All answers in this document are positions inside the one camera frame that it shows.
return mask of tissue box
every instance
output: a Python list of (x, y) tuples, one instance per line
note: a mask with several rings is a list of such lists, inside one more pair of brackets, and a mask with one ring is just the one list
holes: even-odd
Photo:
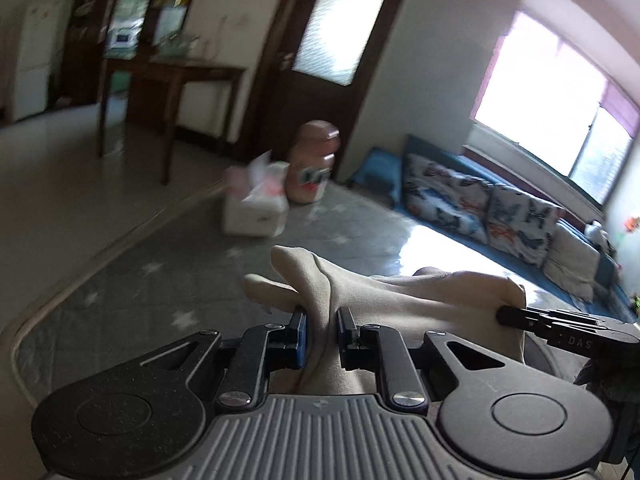
[(222, 230), (228, 235), (278, 236), (287, 223), (289, 202), (284, 195), (261, 200), (240, 200), (228, 194)]
[(246, 168), (227, 168), (222, 217), (226, 234), (273, 237), (284, 231), (289, 202), (282, 183), (289, 165), (268, 164), (269, 156), (270, 153), (259, 156)]

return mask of wooden door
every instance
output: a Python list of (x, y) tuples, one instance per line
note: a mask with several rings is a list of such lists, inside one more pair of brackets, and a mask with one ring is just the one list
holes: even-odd
[(286, 158), (300, 125), (316, 119), (338, 126), (344, 147), (400, 1), (283, 0), (247, 107), (244, 155)]

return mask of window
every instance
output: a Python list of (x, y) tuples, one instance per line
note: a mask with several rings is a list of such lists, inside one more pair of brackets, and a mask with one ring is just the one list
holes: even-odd
[(522, 12), (492, 61), (474, 118), (599, 204), (640, 124), (638, 108), (606, 75)]
[(316, 0), (293, 70), (350, 85), (383, 1)]

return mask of white refrigerator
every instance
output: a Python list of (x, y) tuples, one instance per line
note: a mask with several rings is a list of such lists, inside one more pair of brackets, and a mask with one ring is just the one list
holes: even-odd
[(62, 3), (51, 0), (27, 6), (17, 27), (20, 32), (8, 107), (12, 122), (47, 108)]

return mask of wooden table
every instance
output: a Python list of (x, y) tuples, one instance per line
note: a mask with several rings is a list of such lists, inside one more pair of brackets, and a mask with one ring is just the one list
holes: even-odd
[(161, 56), (135, 57), (131, 54), (105, 57), (102, 65), (102, 101), (100, 102), (100, 122), (98, 123), (98, 157), (104, 155), (105, 119), (109, 103), (111, 76), (114, 72), (130, 72), (132, 76), (169, 83), (166, 102), (158, 103), (159, 109), (164, 107), (164, 147), (162, 151), (161, 182), (166, 185), (169, 183), (175, 140), (175, 121), (184, 85), (195, 81), (227, 81), (231, 84), (231, 91), (226, 105), (225, 121), (218, 139), (218, 151), (221, 151), (228, 138), (231, 116), (236, 105), (238, 87), (244, 70), (241, 67), (215, 64), (203, 59)]

